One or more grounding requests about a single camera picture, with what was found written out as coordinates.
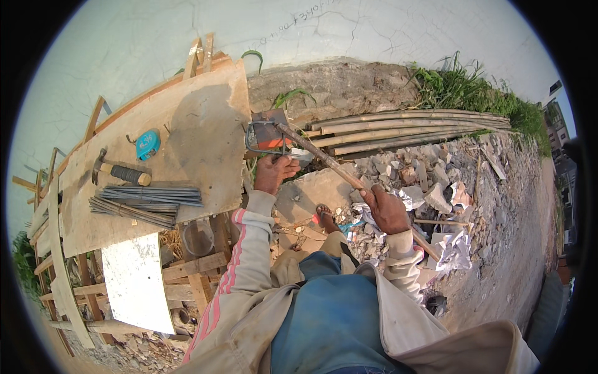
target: hand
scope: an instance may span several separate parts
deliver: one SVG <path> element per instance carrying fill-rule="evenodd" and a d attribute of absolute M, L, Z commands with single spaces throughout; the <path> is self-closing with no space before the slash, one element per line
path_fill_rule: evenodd
<path fill-rule="evenodd" d="M 276 195 L 282 180 L 293 177 L 299 170 L 299 160 L 291 156 L 280 156 L 276 161 L 273 154 L 264 156 L 257 164 L 254 189 Z"/>
<path fill-rule="evenodd" d="M 380 230 L 388 235 L 409 230 L 411 222 L 403 201 L 386 193 L 379 184 L 372 186 L 372 192 L 361 190 L 359 194 L 370 207 L 372 217 Z"/>

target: building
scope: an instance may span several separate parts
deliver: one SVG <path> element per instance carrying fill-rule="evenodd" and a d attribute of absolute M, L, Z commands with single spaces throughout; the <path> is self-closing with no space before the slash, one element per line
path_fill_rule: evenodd
<path fill-rule="evenodd" d="M 559 103 L 555 99 L 546 104 L 544 112 L 544 122 L 550 148 L 553 155 L 554 167 L 556 169 L 558 186 L 563 202 L 563 213 L 565 215 L 565 244 L 575 242 L 575 176 L 577 174 L 577 165 L 564 152 L 563 145 L 571 141 L 563 113 Z"/>

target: plywood workbench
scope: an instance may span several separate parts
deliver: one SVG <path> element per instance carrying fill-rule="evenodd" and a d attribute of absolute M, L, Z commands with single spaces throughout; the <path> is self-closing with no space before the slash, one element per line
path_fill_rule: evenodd
<path fill-rule="evenodd" d="M 250 119 L 242 60 L 183 80 L 144 99 L 98 132 L 70 156 L 60 177 L 65 257 L 158 232 L 161 228 L 129 218 L 92 214 L 88 199 L 102 187 L 125 182 L 106 173 L 91 183 L 101 148 L 105 162 L 152 175 L 152 186 L 196 186 L 204 208 L 181 206 L 178 222 L 237 208 L 241 202 L 244 130 Z M 160 132 L 159 152 L 144 162 L 135 157 L 136 139 L 150 129 Z"/>

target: hammer head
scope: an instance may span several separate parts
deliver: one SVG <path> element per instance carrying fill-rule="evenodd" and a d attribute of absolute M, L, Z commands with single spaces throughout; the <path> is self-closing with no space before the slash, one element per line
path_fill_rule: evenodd
<path fill-rule="evenodd" d="M 97 186 L 97 173 L 100 171 L 100 167 L 104 163 L 104 156 L 106 155 L 106 148 L 100 150 L 100 155 L 97 157 L 96 162 L 93 164 L 93 173 L 91 174 L 91 182 Z"/>

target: foot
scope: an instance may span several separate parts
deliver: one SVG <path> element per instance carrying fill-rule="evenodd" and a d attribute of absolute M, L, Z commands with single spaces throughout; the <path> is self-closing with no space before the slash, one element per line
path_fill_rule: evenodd
<path fill-rule="evenodd" d="M 329 207 L 327 207 L 326 205 L 321 205 L 316 208 L 316 213 L 318 217 L 320 217 L 320 222 L 324 226 L 324 229 L 326 230 L 327 234 L 330 234 L 335 231 L 340 231 L 338 225 L 336 224 L 336 222 L 334 222 L 332 212 L 330 211 Z"/>

